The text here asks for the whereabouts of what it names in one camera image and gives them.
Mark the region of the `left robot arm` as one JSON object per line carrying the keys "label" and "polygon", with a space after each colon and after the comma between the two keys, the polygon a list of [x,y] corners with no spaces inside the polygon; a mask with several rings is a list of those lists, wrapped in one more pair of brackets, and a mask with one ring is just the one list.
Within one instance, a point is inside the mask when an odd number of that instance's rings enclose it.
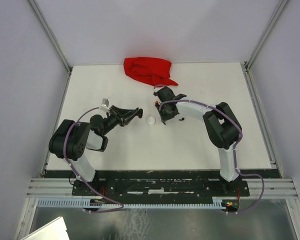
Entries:
{"label": "left robot arm", "polygon": [[63,159],[74,172],[76,179],[84,182],[83,189],[89,195],[96,195],[101,183],[95,179],[96,170],[89,163],[85,150],[104,152],[109,139],[107,134],[115,127],[127,126],[135,117],[143,117],[143,109],[123,109],[107,103],[88,110],[84,115],[101,109],[106,117],[93,115],[89,122],[65,119],[52,135],[48,149],[57,158]]}

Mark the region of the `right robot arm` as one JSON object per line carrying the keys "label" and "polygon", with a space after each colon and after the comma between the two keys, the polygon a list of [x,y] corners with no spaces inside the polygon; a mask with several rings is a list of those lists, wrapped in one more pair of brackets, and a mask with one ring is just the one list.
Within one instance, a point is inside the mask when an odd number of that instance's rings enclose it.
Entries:
{"label": "right robot arm", "polygon": [[210,141],[218,149],[222,179],[219,189],[226,196],[236,192],[236,181],[240,178],[236,147],[243,133],[230,106],[225,102],[217,105],[202,103],[182,93],[175,95],[172,89],[164,85],[155,86],[153,95],[158,98],[155,107],[163,124],[178,115],[192,117],[204,123]]}

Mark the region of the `white round charging case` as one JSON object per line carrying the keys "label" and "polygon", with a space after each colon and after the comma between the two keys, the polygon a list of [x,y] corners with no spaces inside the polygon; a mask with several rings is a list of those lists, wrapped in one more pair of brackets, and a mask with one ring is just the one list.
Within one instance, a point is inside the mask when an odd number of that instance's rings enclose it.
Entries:
{"label": "white round charging case", "polygon": [[154,125],[156,123],[156,118],[150,115],[146,118],[146,123],[148,125]]}

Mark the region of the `black round charging case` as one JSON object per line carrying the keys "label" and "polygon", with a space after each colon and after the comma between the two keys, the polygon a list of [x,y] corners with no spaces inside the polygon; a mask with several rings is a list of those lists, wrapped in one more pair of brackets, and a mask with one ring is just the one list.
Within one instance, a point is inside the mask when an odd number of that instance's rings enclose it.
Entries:
{"label": "black round charging case", "polygon": [[143,109],[142,108],[140,108],[138,110],[137,116],[138,116],[139,119],[141,119],[143,117]]}

